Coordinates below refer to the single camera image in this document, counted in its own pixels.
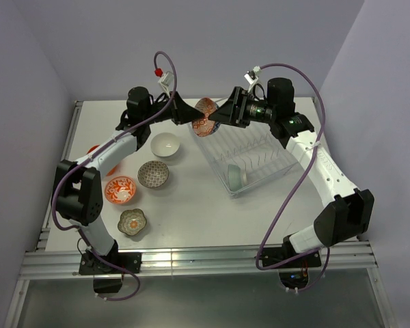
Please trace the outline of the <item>brown patterned ceramic bowl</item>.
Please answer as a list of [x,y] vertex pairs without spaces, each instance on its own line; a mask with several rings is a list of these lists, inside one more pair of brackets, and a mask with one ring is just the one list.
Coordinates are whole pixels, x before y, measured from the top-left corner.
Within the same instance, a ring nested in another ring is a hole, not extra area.
[[167,182],[169,168],[161,161],[148,161],[139,168],[137,178],[139,183],[146,188],[158,188]]

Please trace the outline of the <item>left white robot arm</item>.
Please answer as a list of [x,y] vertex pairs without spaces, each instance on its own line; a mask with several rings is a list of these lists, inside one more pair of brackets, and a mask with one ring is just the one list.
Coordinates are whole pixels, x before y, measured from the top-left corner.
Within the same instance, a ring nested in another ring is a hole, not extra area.
[[128,92],[126,110],[112,136],[80,159],[63,160],[57,165],[51,200],[53,221],[61,231],[66,227],[58,217],[71,222],[68,229],[78,230],[88,247],[97,253],[94,263],[102,272],[111,273],[120,263],[118,244],[101,217],[102,178],[145,144],[151,124],[165,120],[186,124],[203,116],[176,91],[153,99],[146,88],[134,87]]

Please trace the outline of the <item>orange geometric blue bowl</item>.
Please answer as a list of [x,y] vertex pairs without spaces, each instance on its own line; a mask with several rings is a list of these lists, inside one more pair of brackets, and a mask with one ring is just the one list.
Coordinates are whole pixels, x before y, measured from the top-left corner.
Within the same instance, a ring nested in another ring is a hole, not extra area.
[[195,109],[204,116],[192,122],[193,132],[198,137],[207,137],[217,132],[220,123],[209,119],[209,116],[218,109],[217,103],[210,98],[202,98],[196,103]]

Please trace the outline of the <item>grey-green ceramic bowl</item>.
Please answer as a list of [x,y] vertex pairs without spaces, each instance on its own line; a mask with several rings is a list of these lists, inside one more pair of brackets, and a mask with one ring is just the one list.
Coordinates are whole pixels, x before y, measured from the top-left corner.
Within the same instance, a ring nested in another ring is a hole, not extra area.
[[238,165],[229,164],[228,165],[228,186],[229,190],[232,192],[238,191],[243,187],[246,187],[247,173],[245,170],[241,169]]

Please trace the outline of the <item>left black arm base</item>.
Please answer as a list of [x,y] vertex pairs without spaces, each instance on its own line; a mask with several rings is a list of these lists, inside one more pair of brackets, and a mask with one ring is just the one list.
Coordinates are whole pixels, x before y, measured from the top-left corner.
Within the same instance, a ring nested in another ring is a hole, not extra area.
[[[91,251],[86,251],[81,256],[78,274],[93,277],[93,290],[97,297],[108,301],[123,301],[134,297],[141,287],[137,277],[141,268],[141,253],[117,253],[113,256],[99,256]],[[135,290],[123,297],[114,297],[123,287],[124,278],[130,275],[137,285]]]

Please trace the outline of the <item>orange floral ceramic bowl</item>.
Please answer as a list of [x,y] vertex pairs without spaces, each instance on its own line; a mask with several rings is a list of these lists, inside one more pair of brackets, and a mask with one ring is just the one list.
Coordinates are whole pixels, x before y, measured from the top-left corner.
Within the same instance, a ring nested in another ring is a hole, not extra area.
[[112,204],[125,204],[131,201],[135,192],[135,181],[128,176],[117,176],[111,179],[104,189],[106,200]]

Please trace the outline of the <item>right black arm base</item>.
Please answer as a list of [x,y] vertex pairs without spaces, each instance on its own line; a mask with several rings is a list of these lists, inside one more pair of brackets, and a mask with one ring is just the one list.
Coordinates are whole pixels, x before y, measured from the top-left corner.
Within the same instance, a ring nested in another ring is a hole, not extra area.
[[278,271],[280,282],[289,289],[305,288],[310,280],[309,269],[321,267],[319,251],[302,256],[297,254],[290,244],[279,247],[266,247],[260,255],[264,267],[280,264]]

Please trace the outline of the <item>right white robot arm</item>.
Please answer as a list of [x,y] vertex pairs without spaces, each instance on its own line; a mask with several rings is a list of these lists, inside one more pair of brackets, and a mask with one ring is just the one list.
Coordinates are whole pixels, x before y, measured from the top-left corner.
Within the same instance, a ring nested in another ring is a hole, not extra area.
[[290,235],[282,258],[292,267],[305,259],[307,251],[366,232],[374,205],[373,194],[359,190],[320,144],[312,123],[296,111],[294,96],[291,80],[274,78],[267,83],[264,100],[235,87],[229,99],[209,115],[212,121],[241,128],[251,122],[268,124],[272,136],[298,160],[314,184],[324,209],[311,226]]

